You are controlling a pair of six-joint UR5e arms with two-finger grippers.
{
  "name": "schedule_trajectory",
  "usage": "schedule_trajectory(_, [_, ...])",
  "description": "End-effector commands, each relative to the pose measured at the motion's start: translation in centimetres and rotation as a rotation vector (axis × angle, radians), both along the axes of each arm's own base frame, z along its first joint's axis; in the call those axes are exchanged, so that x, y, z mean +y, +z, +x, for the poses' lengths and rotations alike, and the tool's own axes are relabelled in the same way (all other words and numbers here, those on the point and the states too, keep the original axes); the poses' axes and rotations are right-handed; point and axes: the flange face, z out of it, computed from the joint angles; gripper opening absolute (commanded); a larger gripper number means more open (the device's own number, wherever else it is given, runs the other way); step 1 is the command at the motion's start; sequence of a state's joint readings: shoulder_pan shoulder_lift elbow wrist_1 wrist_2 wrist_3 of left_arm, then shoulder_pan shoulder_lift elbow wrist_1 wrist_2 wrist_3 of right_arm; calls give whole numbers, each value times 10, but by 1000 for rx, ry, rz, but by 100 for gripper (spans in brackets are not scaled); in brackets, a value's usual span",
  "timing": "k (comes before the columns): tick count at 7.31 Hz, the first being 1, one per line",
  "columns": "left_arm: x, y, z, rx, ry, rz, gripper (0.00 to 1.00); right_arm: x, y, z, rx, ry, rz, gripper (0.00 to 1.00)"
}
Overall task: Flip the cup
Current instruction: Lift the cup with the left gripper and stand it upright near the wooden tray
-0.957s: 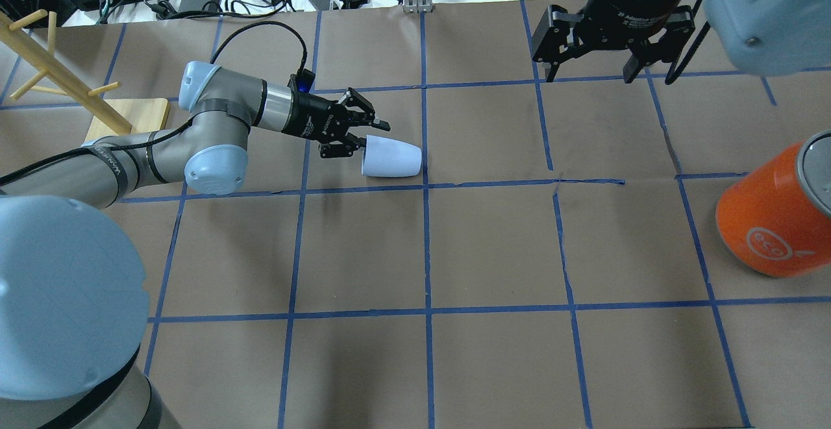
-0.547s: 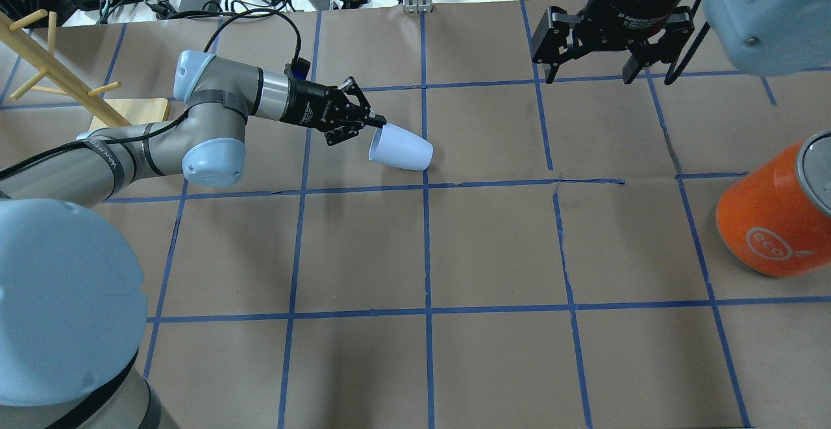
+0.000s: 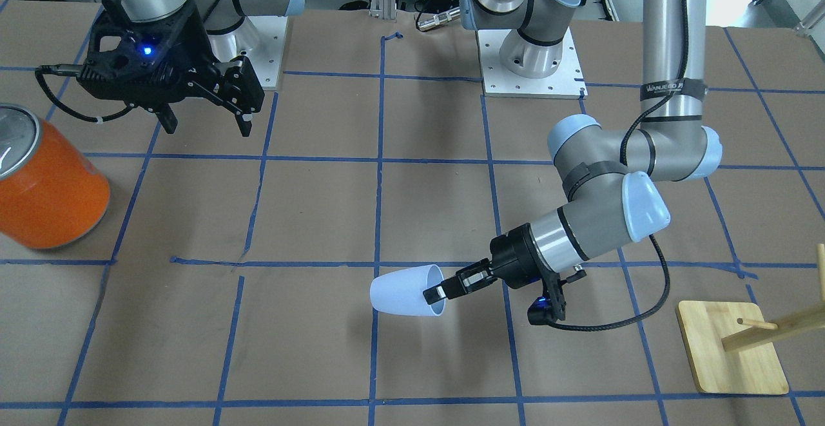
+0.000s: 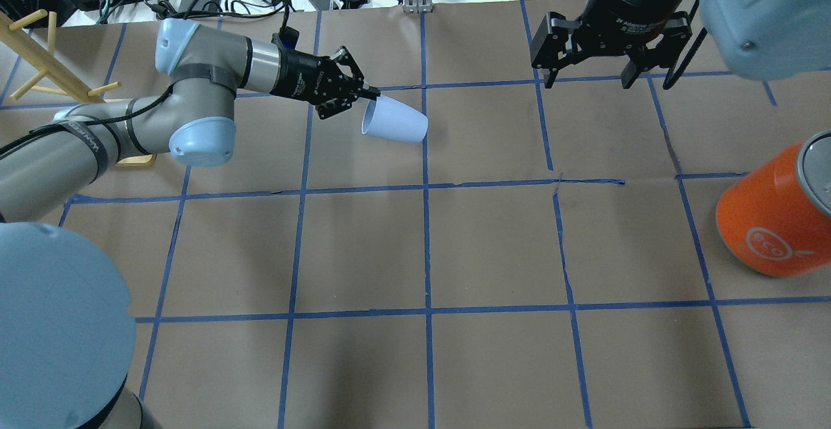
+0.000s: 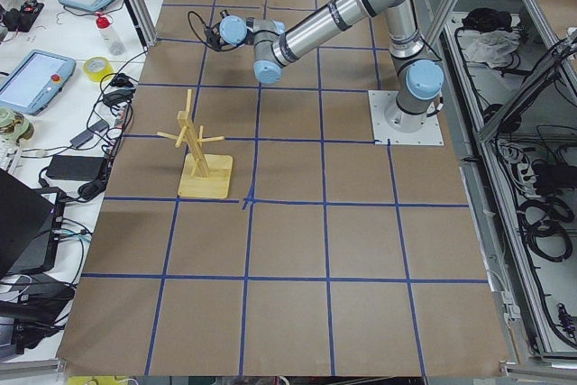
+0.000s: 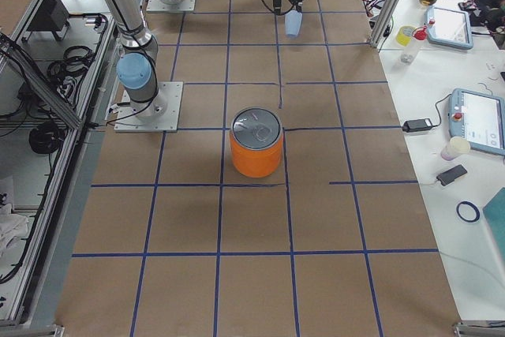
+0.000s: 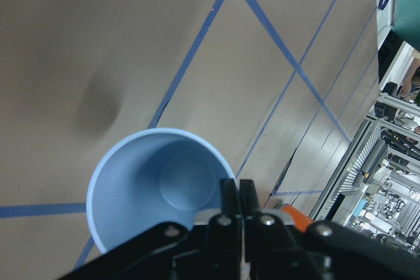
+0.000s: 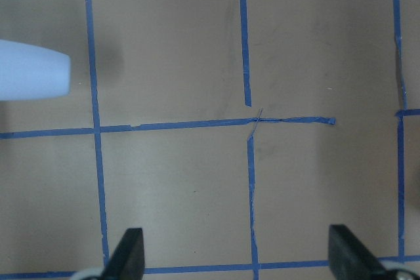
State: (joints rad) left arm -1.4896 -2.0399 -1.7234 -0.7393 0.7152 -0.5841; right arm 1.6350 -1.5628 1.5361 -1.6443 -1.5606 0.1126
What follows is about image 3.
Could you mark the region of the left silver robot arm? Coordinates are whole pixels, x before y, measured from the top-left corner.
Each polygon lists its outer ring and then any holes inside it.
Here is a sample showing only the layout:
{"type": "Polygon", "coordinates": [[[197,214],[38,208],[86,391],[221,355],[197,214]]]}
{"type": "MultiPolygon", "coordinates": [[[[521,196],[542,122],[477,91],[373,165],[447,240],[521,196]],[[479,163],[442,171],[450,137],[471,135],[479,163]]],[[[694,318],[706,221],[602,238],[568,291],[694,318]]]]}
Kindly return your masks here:
{"type": "MultiPolygon", "coordinates": [[[[580,0],[461,0],[469,29],[512,30],[507,58],[559,54],[580,0]]],[[[701,179],[719,167],[718,133],[703,123],[706,0],[643,0],[640,113],[626,130],[587,113],[565,117],[548,133],[548,152],[565,203],[490,244],[491,256],[424,291],[430,304],[497,281],[512,288],[541,282],[540,303],[561,297],[563,270],[666,228],[671,215],[658,182],[701,179]]]]}

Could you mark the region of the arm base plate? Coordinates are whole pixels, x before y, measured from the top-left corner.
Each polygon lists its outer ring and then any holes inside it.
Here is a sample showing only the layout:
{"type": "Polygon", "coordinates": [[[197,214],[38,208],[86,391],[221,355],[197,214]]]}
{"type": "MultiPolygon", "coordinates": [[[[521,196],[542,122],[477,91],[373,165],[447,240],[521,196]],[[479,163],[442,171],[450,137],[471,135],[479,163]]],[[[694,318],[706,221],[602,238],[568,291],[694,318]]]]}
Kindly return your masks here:
{"type": "Polygon", "coordinates": [[[246,17],[232,32],[209,40],[221,62],[247,56],[263,90],[272,91],[279,86],[288,26],[288,17],[246,17]]]}
{"type": "Polygon", "coordinates": [[[588,95],[572,32],[541,46],[517,30],[478,30],[478,58],[487,97],[578,99],[588,95]]]}

